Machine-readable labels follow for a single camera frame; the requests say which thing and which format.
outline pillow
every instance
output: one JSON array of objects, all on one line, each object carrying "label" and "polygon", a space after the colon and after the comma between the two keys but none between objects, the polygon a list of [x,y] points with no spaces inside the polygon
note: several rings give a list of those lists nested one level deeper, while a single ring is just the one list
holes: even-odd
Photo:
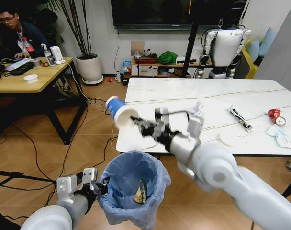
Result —
[{"label": "pillow", "polygon": [[259,38],[256,38],[247,47],[247,52],[249,53],[252,61],[254,62],[258,56],[259,56],[259,46],[260,46],[260,41]]},{"label": "pillow", "polygon": [[274,32],[271,27],[268,29],[266,36],[264,38],[264,41],[262,42],[262,44],[259,48],[259,55],[260,56],[264,57],[267,54],[276,34],[277,33]]}]

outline plastic bottle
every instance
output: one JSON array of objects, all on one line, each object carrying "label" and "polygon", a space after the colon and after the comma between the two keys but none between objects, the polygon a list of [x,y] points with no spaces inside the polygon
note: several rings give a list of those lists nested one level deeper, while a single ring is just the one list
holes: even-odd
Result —
[{"label": "plastic bottle", "polygon": [[48,61],[49,65],[50,66],[55,66],[55,61],[54,61],[54,58],[51,54],[51,52],[47,49],[46,47],[46,44],[42,44],[43,47],[44,47],[44,54],[45,54],[45,57],[46,57],[46,60]]},{"label": "plastic bottle", "polygon": [[26,51],[31,55],[31,58],[37,58],[34,56],[34,48],[31,43],[27,40],[26,37],[23,37],[23,43],[26,48]]}]

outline blue trash bag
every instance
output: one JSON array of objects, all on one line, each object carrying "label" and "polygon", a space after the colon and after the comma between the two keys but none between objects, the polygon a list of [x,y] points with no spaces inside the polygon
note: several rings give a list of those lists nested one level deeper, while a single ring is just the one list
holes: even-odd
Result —
[{"label": "blue trash bag", "polygon": [[[108,194],[99,197],[109,224],[130,220],[143,230],[156,224],[156,211],[164,199],[164,191],[171,184],[163,164],[143,152],[126,152],[113,159],[105,168],[101,181],[110,176]],[[140,180],[147,186],[144,204],[134,201]]]}]

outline white flower pot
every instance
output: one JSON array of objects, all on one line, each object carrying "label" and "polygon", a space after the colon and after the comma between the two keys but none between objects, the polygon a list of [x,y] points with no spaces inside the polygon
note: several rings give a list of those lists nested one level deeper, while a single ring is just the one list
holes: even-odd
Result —
[{"label": "white flower pot", "polygon": [[97,54],[91,55],[91,59],[82,59],[82,55],[75,57],[83,82],[87,85],[94,85],[103,81],[100,58]]}]

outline tv screen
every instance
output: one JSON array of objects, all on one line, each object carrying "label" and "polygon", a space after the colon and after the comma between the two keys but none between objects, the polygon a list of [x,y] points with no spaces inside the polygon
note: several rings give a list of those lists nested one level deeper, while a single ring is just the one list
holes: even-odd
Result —
[{"label": "tv screen", "polygon": [[231,4],[237,0],[111,0],[115,29],[199,29],[216,28]]}]

